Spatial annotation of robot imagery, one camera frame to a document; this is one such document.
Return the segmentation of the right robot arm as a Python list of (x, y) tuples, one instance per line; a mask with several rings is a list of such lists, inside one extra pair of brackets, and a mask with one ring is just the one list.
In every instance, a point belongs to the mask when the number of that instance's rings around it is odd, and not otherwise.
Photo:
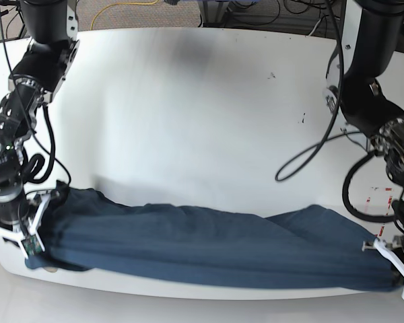
[(52, 174), (57, 147), (48, 106), (66, 79), (79, 47), (76, 1), (16, 1), (30, 42), (9, 70), (0, 102), (0, 237), (28, 258), (45, 251), (38, 233), (49, 203), (69, 184), (25, 191)]

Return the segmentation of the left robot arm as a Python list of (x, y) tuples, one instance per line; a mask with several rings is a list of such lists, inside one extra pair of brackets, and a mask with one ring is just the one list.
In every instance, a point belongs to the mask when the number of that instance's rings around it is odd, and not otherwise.
[[(361, 132), (373, 147), (357, 161), (345, 177), (342, 199), (355, 218), (369, 223), (394, 223), (401, 231), (400, 253), (388, 250), (395, 269), (404, 266), (404, 110), (387, 100), (377, 77), (387, 68), (404, 20), (404, 1), (344, 1), (341, 19), (333, 20), (336, 48), (326, 72), (327, 106), (331, 122), (321, 141), (311, 147), (312, 153), (287, 176), (301, 171), (329, 140), (338, 116)], [(373, 157), (381, 155), (386, 162), (390, 181), (402, 187), (399, 199), (393, 201), (392, 216), (369, 215), (357, 210), (349, 200), (353, 175)]]

